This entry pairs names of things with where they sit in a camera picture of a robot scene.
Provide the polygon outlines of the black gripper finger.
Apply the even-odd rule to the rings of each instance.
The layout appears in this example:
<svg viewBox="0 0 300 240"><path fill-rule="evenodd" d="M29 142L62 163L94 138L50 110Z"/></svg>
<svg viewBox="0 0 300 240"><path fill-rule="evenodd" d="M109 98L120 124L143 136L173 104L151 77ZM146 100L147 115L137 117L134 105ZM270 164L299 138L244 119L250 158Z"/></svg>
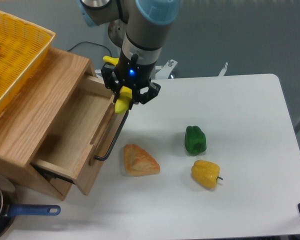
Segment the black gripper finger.
<svg viewBox="0 0 300 240"><path fill-rule="evenodd" d="M155 97L158 96L161 90L161 86L155 82L149 82L148 86L138 89L137 86L132 88L132 100L129 103L129 110L133 108L133 105L146 104Z"/></svg>
<svg viewBox="0 0 300 240"><path fill-rule="evenodd" d="M113 64L106 62L101 68L101 75L105 87L112 91L114 100L117 100L120 97L122 88L122 79L118 75L117 68Z"/></svg>

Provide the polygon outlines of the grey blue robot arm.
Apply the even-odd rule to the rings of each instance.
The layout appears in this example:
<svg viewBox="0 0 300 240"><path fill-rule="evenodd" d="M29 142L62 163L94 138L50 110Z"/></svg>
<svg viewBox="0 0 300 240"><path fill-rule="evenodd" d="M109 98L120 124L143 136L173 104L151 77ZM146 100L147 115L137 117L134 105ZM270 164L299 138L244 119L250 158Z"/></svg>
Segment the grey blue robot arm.
<svg viewBox="0 0 300 240"><path fill-rule="evenodd" d="M180 1L80 0L78 5L87 25L119 22L123 28L119 57L104 56L101 68L104 85L114 94L115 113L155 98L161 87L152 81L152 74Z"/></svg>

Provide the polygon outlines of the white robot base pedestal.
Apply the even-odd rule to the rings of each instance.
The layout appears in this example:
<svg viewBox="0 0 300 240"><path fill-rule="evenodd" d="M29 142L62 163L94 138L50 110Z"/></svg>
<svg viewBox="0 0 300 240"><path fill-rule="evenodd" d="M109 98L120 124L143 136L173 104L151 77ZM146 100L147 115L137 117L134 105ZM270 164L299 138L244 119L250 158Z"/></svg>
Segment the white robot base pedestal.
<svg viewBox="0 0 300 240"><path fill-rule="evenodd" d="M110 22L108 26L108 37L115 45L117 51L116 57L119 57L120 55L125 33L126 24L123 21L118 19ZM176 60L169 59L165 64L156 65L151 72L151 79L174 79L174 68L177 64L178 62Z"/></svg>

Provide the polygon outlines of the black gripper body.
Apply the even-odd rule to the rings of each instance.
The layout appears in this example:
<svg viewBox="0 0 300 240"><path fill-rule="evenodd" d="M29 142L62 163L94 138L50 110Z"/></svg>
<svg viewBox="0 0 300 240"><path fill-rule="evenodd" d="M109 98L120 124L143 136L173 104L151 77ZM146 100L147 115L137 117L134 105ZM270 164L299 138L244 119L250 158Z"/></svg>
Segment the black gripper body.
<svg viewBox="0 0 300 240"><path fill-rule="evenodd" d="M124 81L124 86L130 89L136 87L140 90L150 85L151 73L155 68L155 64L155 62L147 65L132 64L131 60L121 51L114 73L120 82Z"/></svg>

